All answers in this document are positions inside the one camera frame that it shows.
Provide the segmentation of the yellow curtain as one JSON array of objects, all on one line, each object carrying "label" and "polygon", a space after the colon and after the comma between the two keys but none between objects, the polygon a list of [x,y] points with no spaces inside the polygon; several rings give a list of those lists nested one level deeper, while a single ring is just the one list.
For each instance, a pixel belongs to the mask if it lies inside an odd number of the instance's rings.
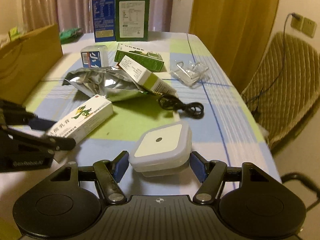
[{"label": "yellow curtain", "polygon": [[239,92],[267,47],[279,0],[194,0],[189,32],[216,59]]}]

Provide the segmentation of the pink curtain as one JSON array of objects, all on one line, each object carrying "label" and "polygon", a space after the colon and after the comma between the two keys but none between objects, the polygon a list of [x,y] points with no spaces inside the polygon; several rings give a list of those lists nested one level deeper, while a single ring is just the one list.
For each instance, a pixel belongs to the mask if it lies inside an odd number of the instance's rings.
[{"label": "pink curtain", "polygon": [[[58,24],[61,31],[81,28],[93,32],[92,0],[21,0],[28,30]],[[150,0],[149,30],[169,31],[173,0]]]}]

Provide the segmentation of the clear blue toothpick box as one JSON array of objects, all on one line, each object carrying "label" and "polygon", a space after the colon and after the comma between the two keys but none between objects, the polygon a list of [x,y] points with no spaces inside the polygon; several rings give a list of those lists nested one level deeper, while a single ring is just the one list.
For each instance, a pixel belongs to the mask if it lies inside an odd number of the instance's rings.
[{"label": "clear blue toothpick box", "polygon": [[105,45],[86,46],[80,51],[84,68],[108,67],[108,48]]}]

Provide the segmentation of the silver foil pouch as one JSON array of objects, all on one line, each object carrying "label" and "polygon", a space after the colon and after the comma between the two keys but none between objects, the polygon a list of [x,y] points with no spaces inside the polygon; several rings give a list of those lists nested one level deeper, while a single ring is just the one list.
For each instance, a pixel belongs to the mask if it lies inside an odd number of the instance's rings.
[{"label": "silver foil pouch", "polygon": [[146,95],[161,96],[136,83],[124,70],[115,67],[78,68],[64,77],[64,86],[71,85],[90,98],[100,95],[111,102],[125,101]]}]

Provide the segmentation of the brown cardboard box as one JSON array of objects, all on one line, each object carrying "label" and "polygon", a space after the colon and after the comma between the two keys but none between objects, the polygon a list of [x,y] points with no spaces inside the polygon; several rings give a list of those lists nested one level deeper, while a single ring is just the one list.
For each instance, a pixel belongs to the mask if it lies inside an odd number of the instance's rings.
[{"label": "brown cardboard box", "polygon": [[1,99],[22,104],[62,56],[57,24],[9,42],[1,48]]}]

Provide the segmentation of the wall power socket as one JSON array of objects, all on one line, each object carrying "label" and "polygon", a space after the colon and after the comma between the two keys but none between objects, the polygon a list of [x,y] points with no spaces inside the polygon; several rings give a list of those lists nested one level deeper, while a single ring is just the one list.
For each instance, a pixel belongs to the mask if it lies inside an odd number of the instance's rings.
[{"label": "wall power socket", "polygon": [[291,27],[297,31],[300,31],[307,37],[314,38],[317,29],[317,23],[297,13],[292,13],[291,15]]}]

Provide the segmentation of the tall blue carton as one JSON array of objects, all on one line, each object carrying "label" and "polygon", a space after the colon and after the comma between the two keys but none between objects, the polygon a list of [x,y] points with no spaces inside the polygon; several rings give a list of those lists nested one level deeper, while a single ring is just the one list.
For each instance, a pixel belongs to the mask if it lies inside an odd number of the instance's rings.
[{"label": "tall blue carton", "polygon": [[116,40],[116,0],[92,0],[95,42]]}]

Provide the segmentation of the clear plastic bag metal hooks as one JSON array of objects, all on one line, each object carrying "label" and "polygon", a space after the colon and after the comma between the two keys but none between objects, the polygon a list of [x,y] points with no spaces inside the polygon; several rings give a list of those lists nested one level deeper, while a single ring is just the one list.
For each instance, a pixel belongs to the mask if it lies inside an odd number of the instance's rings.
[{"label": "clear plastic bag metal hooks", "polygon": [[170,75],[187,87],[193,87],[193,85],[205,78],[208,69],[206,65],[200,62],[192,63],[189,61],[184,63],[183,61],[178,61],[170,67]]}]

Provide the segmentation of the white green medicine box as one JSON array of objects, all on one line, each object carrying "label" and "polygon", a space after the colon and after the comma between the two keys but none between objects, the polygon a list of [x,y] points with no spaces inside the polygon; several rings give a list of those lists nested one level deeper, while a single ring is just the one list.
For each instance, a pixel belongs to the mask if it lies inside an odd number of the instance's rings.
[{"label": "white green medicine box", "polygon": [[144,89],[155,94],[176,95],[176,90],[171,85],[130,57],[124,56],[118,66]]}]

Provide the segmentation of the green plastic bag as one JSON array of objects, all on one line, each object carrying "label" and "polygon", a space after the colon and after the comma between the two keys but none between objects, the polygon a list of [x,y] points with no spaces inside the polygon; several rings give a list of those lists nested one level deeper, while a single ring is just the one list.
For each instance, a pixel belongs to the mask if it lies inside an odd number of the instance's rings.
[{"label": "green plastic bag", "polygon": [[81,28],[73,28],[60,32],[61,44],[76,42],[83,35]]}]

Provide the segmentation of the checkered tablecloth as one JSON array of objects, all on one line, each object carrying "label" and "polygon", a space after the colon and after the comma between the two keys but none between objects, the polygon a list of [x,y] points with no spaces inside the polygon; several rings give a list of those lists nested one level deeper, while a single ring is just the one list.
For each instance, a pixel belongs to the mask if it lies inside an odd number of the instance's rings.
[{"label": "checkered tablecloth", "polygon": [[[209,67],[204,81],[192,88],[170,76],[169,70],[157,73],[177,90],[184,103],[200,102],[204,117],[196,120],[184,112],[161,109],[157,97],[143,95],[113,103],[114,115],[81,141],[74,150],[55,160],[51,168],[36,171],[1,173],[1,239],[19,239],[21,234],[14,223],[12,207],[25,192],[60,168],[66,161],[79,166],[115,158],[121,151],[130,151],[140,136],[152,128],[178,120],[189,123],[193,133],[193,150],[208,160],[224,161],[229,166],[241,166],[249,161],[262,168],[276,180],[280,176],[259,128],[240,94],[201,40],[186,33],[151,32],[149,42],[136,42],[134,47],[158,52],[165,68],[176,62],[199,62]],[[87,101],[88,97],[71,85],[63,86],[66,73],[82,67],[80,49],[93,45],[93,34],[85,34],[76,43],[62,45],[63,58],[33,89],[23,102],[28,111],[41,118],[58,121],[71,110]],[[131,195],[195,194],[200,187],[188,167],[170,176],[146,178],[131,166],[120,182],[127,197]]]}]

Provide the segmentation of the white ointment box green dragon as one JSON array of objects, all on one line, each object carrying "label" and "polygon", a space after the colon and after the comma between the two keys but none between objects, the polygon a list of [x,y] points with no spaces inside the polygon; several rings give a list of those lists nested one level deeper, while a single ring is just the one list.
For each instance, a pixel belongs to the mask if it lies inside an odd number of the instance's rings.
[{"label": "white ointment box green dragon", "polygon": [[72,138],[80,145],[86,137],[113,115],[112,102],[95,95],[54,124],[46,135]]}]

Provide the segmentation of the tall green carton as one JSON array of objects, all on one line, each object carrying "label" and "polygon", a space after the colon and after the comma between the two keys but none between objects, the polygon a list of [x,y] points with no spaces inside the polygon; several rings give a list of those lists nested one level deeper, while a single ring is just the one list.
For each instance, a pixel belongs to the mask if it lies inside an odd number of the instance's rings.
[{"label": "tall green carton", "polygon": [[116,41],[147,41],[150,0],[115,0]]}]

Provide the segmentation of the white square plastic container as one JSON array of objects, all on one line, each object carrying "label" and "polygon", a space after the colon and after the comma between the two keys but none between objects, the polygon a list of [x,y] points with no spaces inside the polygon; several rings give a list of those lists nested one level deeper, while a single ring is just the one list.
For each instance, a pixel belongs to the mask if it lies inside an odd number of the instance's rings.
[{"label": "white square plastic container", "polygon": [[129,152],[133,169],[145,177],[177,174],[189,165],[192,131],[178,121],[145,132]]}]

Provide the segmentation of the green throat spray box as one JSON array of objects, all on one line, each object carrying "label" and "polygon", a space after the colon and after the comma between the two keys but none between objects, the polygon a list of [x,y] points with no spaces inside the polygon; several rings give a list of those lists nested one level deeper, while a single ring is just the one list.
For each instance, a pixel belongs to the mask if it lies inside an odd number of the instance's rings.
[{"label": "green throat spray box", "polygon": [[119,63],[124,56],[130,57],[151,72],[161,72],[164,67],[163,58],[159,53],[119,43],[114,61]]}]

